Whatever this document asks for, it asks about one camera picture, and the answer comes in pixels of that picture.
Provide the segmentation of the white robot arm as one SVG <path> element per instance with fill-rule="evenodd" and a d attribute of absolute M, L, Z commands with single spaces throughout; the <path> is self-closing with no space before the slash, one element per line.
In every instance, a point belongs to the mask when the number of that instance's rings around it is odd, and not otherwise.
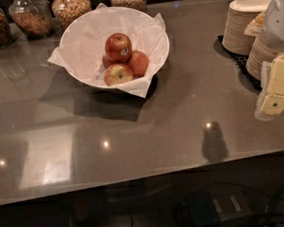
<path fill-rule="evenodd" d="M 257 31 L 246 69 L 261 82 L 255 118 L 268 121 L 284 111 L 284 0 L 271 0 L 259 19 L 262 28 L 254 28 L 257 18 L 246 28 Z"/>

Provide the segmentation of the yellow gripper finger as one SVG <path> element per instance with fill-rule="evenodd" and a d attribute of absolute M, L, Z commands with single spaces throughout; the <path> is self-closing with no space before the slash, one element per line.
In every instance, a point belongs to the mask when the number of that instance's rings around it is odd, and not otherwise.
<path fill-rule="evenodd" d="M 257 99 L 260 118 L 277 117 L 284 111 L 284 53 L 263 62 L 261 94 Z"/>
<path fill-rule="evenodd" d="M 250 37 L 258 36 L 264 28 L 265 12 L 258 14 L 250 23 L 245 27 L 244 33 Z"/>

